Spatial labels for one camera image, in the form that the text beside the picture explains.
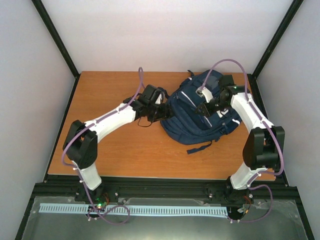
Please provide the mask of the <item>navy blue student backpack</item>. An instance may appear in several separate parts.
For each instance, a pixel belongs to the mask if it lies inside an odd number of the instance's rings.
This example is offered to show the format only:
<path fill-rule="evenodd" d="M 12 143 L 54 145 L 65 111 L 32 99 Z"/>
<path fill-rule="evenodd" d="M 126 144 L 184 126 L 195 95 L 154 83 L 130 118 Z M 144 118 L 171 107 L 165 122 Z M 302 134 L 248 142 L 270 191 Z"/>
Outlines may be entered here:
<path fill-rule="evenodd" d="M 164 93 L 166 103 L 173 111 L 173 117 L 160 121 L 167 135 L 183 145 L 208 142 L 198 148 L 187 150 L 188 154 L 202 151 L 217 142 L 220 137 L 232 133 L 242 122 L 233 108 L 216 111 L 210 116 L 196 113 L 196 108 L 204 101 L 196 90 L 202 86 L 209 71 L 186 78 L 172 94 Z"/>

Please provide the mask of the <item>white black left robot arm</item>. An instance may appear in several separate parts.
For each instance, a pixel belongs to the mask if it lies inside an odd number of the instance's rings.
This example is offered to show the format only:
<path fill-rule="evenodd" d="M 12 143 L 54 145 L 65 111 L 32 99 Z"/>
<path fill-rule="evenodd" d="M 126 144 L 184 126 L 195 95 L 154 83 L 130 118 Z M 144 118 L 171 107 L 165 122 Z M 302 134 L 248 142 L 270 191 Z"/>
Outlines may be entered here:
<path fill-rule="evenodd" d="M 87 187 L 86 195 L 92 201 L 99 201 L 104 195 L 104 188 L 100 186 L 102 179 L 96 167 L 98 143 L 118 128 L 142 117 L 150 123 L 172 117 L 171 107 L 164 102 L 167 98 L 166 90 L 149 84 L 143 92 L 126 98 L 100 117 L 86 122 L 72 122 L 62 147 L 61 161 L 78 173 L 80 182 Z"/>

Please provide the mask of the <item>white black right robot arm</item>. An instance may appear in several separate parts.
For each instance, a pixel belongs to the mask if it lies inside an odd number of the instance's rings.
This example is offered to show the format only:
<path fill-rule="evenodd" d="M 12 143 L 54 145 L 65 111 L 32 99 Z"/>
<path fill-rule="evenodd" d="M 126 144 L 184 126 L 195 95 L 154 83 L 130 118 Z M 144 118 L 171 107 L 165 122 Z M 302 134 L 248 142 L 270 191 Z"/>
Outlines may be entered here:
<path fill-rule="evenodd" d="M 227 179 L 225 196 L 231 198 L 250 189 L 251 183 L 262 174 L 279 176 L 283 173 L 285 131 L 259 110 L 247 84 L 236 85 L 231 75 L 224 75 L 218 80 L 218 87 L 218 96 L 214 96 L 204 84 L 196 90 L 204 98 L 196 111 L 208 117 L 214 112 L 232 108 L 248 131 L 242 151 L 243 163 Z"/>

